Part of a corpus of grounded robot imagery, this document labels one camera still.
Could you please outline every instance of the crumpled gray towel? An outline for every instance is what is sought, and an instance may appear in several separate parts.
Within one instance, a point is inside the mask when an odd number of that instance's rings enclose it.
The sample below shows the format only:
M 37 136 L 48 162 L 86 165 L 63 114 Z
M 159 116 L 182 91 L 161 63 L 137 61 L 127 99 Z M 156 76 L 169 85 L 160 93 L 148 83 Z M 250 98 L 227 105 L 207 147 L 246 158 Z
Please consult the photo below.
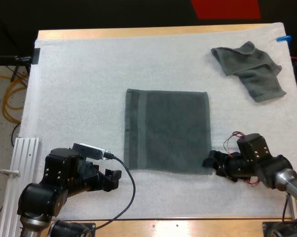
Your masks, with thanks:
M 127 90 L 124 163 L 130 169 L 211 174 L 202 166 L 210 150 L 206 92 Z
M 240 48 L 212 48 L 225 75 L 238 76 L 256 102 L 284 96 L 277 75 L 282 67 L 276 65 L 266 52 L 248 41 Z

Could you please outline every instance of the dark gray cloth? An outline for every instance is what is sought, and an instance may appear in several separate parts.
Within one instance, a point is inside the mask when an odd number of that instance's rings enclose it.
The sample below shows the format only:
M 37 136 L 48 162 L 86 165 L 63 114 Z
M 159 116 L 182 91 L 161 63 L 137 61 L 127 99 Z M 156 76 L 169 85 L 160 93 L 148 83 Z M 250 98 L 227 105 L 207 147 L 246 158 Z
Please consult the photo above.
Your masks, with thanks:
M 206 92 L 127 90 L 124 162 L 130 169 L 211 174 L 202 166 L 210 150 Z
M 282 67 L 276 65 L 266 52 L 250 41 L 240 48 L 213 48 L 212 54 L 221 64 L 225 75 L 238 76 L 256 102 L 284 96 L 277 75 Z

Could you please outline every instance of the red object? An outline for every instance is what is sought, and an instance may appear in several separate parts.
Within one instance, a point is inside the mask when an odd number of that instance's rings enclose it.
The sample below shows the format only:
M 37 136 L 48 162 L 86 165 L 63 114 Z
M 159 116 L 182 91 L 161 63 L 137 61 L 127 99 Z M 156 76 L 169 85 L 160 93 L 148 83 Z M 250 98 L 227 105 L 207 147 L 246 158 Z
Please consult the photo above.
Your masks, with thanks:
M 199 19 L 261 19 L 258 0 L 191 0 Z

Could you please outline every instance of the wooden table edge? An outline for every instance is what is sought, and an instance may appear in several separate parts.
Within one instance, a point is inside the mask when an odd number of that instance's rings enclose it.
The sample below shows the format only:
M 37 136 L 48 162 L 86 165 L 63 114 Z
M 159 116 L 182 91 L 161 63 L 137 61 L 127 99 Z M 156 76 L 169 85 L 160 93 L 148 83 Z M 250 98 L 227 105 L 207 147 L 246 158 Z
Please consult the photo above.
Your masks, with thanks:
M 248 30 L 269 24 L 239 24 L 239 25 L 211 25 L 211 26 L 175 26 L 175 27 L 147 27 L 147 28 L 113 28 L 113 29 L 73 29 L 73 30 L 41 30 L 40 40 L 78 40 L 117 37 L 181 35 L 193 33 L 210 33 L 223 31 Z

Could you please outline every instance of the silver metal arm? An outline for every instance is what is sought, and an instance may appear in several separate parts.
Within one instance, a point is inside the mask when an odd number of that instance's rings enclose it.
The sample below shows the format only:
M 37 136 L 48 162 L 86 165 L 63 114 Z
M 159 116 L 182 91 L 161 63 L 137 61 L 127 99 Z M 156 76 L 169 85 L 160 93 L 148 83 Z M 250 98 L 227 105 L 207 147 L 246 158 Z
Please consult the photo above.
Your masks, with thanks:
M 297 173 L 293 169 L 284 169 L 277 173 L 275 186 L 280 191 L 286 191 L 297 200 Z

